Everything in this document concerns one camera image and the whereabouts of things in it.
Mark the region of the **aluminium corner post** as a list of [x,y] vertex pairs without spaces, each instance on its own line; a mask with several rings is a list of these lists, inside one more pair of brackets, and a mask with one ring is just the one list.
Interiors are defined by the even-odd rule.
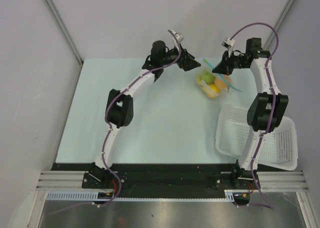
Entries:
[[282,30],[285,21],[293,11],[293,8],[295,7],[297,1],[298,0],[287,0],[275,23],[273,25],[266,25],[266,27],[270,30],[270,33],[262,44],[262,48],[264,50],[269,50],[270,48],[272,48],[273,44],[276,43],[277,38],[275,32],[277,36],[280,37],[280,31]]
[[81,55],[78,51],[78,48],[77,48],[70,32],[68,31],[68,28],[65,25],[65,22],[63,21],[61,15],[60,15],[60,12],[58,11],[54,1],[53,0],[43,0],[43,3],[47,7],[49,14],[51,15],[54,23],[56,24],[60,34],[62,35],[63,39],[65,40],[67,46],[69,47],[71,53],[73,54],[73,56],[75,58],[75,60],[80,65],[80,67],[82,67],[84,64],[84,61],[81,58]]

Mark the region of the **yellow fake banana bunch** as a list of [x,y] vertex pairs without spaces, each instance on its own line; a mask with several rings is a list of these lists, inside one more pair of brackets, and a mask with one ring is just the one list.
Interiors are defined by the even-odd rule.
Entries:
[[216,87],[214,83],[207,84],[201,79],[201,75],[197,74],[195,78],[196,84],[199,88],[206,94],[210,99],[216,98],[220,95],[220,90]]

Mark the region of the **green fake apple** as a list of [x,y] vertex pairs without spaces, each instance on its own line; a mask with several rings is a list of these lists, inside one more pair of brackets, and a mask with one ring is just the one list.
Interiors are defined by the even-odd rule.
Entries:
[[215,76],[213,75],[213,73],[209,70],[203,70],[200,74],[200,79],[202,81],[204,81],[206,84],[211,84],[214,82],[215,80]]

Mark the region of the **orange fake fruit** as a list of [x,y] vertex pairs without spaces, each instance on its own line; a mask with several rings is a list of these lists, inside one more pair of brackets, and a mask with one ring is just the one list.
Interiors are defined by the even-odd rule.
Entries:
[[221,91],[228,91],[230,84],[232,83],[233,83],[232,79],[226,75],[222,75],[222,77],[217,75],[214,80],[215,86]]

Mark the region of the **aluminium frame rail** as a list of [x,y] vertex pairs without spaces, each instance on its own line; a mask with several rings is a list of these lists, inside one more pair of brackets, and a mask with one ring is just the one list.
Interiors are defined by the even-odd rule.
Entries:
[[[38,191],[82,191],[85,171],[42,171]],[[263,171],[258,173],[263,192],[308,192],[309,188],[301,171]]]

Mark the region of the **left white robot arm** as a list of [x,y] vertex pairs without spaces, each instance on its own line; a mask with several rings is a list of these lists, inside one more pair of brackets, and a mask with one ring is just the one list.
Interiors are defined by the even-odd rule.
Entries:
[[112,166],[116,138],[134,118],[134,98],[143,89],[155,83],[165,68],[174,64],[185,72],[201,66],[181,44],[176,43],[174,48],[169,49],[164,41],[155,41],[137,77],[124,88],[112,89],[109,92],[104,116],[108,130],[101,152],[88,172],[98,187],[107,187],[114,176],[109,169]]

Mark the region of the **white perforated plastic basket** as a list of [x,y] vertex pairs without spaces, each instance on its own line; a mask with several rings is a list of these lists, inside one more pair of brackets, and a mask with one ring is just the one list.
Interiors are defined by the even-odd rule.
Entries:
[[293,171],[298,163],[298,141],[295,123],[284,116],[281,123],[272,132],[263,136],[257,156],[254,153],[264,131],[253,131],[247,124],[246,108],[226,104],[218,116],[215,147],[227,156],[235,157],[240,164],[250,167],[270,166]]

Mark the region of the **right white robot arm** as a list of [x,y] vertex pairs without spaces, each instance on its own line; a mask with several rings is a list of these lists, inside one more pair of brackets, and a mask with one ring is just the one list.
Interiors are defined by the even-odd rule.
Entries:
[[249,38],[245,52],[235,54],[235,40],[226,38],[222,46],[226,48],[221,61],[213,68],[213,73],[229,76],[235,69],[250,69],[253,74],[257,95],[247,111],[249,134],[242,155],[236,160],[230,174],[225,174],[217,181],[226,182],[228,187],[237,190],[251,188],[257,181],[257,158],[264,137],[277,128],[289,103],[276,86],[272,73],[271,59],[273,52],[262,48],[261,38]]

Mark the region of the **left aluminium corner post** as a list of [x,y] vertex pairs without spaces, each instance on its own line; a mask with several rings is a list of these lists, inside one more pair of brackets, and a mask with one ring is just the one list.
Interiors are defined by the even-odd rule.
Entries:
[[53,0],[43,0],[43,3],[47,7],[49,14],[51,15],[54,23],[56,24],[60,34],[62,35],[63,39],[65,40],[67,46],[69,47],[71,53],[73,54],[73,56],[75,58],[75,60],[80,65],[80,67],[82,67],[84,64],[84,61],[81,58],[81,55],[78,51],[78,48],[77,48],[70,32],[68,31],[68,28],[65,25],[65,22],[63,21],[61,15],[60,15],[60,12],[58,11],[54,1]]

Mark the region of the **right aluminium corner post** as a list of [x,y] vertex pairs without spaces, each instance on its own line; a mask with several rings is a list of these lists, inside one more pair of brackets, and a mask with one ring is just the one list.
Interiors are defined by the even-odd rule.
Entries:
[[280,37],[280,31],[282,30],[285,21],[293,11],[293,8],[295,7],[297,1],[298,0],[287,0],[275,23],[273,25],[266,25],[266,27],[270,30],[270,33],[262,44],[262,48],[264,50],[269,50],[270,48],[272,48],[273,44],[276,43],[277,38],[275,32],[277,36]]

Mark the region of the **clear zip top bag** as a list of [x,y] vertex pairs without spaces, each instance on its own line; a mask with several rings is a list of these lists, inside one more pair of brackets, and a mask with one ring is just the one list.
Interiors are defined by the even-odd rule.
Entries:
[[214,68],[215,66],[208,59],[203,58],[201,68],[195,75],[196,85],[209,99],[225,96],[227,93],[243,92],[234,86],[234,82],[229,76],[213,73]]

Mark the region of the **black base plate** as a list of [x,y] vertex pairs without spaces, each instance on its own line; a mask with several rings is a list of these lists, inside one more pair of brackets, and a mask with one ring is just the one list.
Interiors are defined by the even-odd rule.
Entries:
[[118,188],[134,185],[196,186],[214,190],[256,189],[256,171],[243,170],[237,164],[113,164],[110,170],[93,163],[54,163],[52,171],[83,172],[82,187]]

